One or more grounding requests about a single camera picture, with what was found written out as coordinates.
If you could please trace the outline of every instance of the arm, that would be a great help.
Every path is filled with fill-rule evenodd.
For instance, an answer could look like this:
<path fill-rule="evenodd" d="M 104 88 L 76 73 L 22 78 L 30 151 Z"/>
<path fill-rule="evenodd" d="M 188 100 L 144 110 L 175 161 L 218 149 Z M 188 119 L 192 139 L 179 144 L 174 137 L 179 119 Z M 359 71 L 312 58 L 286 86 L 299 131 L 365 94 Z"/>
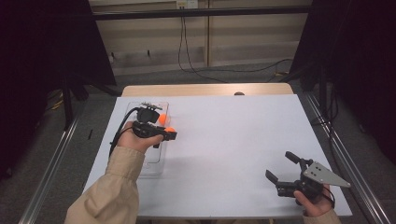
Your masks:
<path fill-rule="evenodd" d="M 326 189 L 323 194 L 330 197 Z M 311 203 L 300 191 L 294 191 L 294 197 L 305 207 L 304 224 L 341 224 L 340 219 L 332 210 L 332 204 L 325 198 L 320 197 L 317 202 Z"/>
<path fill-rule="evenodd" d="M 124 128 L 131 128 L 128 122 Z M 125 132 L 111 154 L 106 173 L 68 209 L 65 223 L 135 223 L 138 211 L 136 180 L 145 153 L 163 140 L 161 135 L 142 139 Z"/>

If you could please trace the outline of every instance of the transparent container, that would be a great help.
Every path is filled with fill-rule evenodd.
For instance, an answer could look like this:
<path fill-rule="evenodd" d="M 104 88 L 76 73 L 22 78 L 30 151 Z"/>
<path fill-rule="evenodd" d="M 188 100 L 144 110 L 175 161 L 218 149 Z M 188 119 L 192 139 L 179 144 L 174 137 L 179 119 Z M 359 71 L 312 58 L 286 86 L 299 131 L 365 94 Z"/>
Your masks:
<path fill-rule="evenodd" d="M 142 103 L 143 102 L 129 103 L 125 114 L 128 113 L 128 111 L 130 111 L 131 109 L 133 109 L 135 107 L 140 107 L 140 106 L 145 107 L 144 105 L 142 105 Z M 166 119 L 164 121 L 164 125 L 162 125 L 160 123 L 160 119 L 158 119 L 154 125 L 162 126 L 162 127 L 169 127 L 169 124 L 170 124 L 170 116 L 169 116 L 169 112 L 168 112 L 169 104 L 166 102 L 159 102 L 159 103 L 147 102 L 147 103 L 150 103 L 152 105 L 156 105 L 156 106 L 160 107 L 162 110 L 156 109 L 155 111 L 157 111 L 160 115 L 165 115 L 165 117 L 166 117 Z M 127 121 L 134 121 L 134 120 L 136 120 L 136 112 L 132 113 L 129 116 L 129 118 L 127 119 Z M 160 143 L 158 148 L 156 148 L 156 147 L 148 148 L 148 150 L 146 152 L 146 158 L 143 162 L 142 172 L 140 173 L 139 178 L 155 178 L 155 177 L 158 177 L 161 175 L 161 173 L 163 172 L 166 145 L 167 145 L 167 141 L 163 141 Z"/>

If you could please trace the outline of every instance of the beige sleeve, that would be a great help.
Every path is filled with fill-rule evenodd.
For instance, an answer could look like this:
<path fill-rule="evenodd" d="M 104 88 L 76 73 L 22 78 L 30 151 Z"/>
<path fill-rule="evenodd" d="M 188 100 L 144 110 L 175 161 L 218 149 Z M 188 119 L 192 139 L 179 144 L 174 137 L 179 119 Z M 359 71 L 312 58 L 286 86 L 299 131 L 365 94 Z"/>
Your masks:
<path fill-rule="evenodd" d="M 67 210 L 64 223 L 135 223 L 138 211 L 136 180 L 145 155 L 115 147 L 106 173 Z"/>
<path fill-rule="evenodd" d="M 341 224 L 341 221 L 334 210 L 330 210 L 320 217 L 304 216 L 304 224 Z"/>

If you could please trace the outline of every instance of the hand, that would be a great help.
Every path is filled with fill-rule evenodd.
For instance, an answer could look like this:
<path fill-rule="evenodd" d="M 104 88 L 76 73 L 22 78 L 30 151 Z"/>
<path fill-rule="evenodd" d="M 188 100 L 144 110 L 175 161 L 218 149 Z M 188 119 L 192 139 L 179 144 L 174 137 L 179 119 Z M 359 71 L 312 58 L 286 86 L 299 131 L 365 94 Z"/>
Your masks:
<path fill-rule="evenodd" d="M 323 189 L 323 194 L 330 197 L 330 186 L 324 185 L 324 188 L 328 190 Z M 312 203 L 299 190 L 296 190 L 294 191 L 294 197 L 305 207 L 306 215 L 309 217 L 320 217 L 332 209 L 332 203 L 321 196 L 318 196 L 318 200 Z"/>
<path fill-rule="evenodd" d="M 132 125 L 133 123 L 131 121 L 126 122 L 123 130 L 128 130 L 121 135 L 117 146 L 132 148 L 145 154 L 149 147 L 157 145 L 163 140 L 163 136 L 160 134 L 150 138 L 139 138 L 134 135 Z"/>

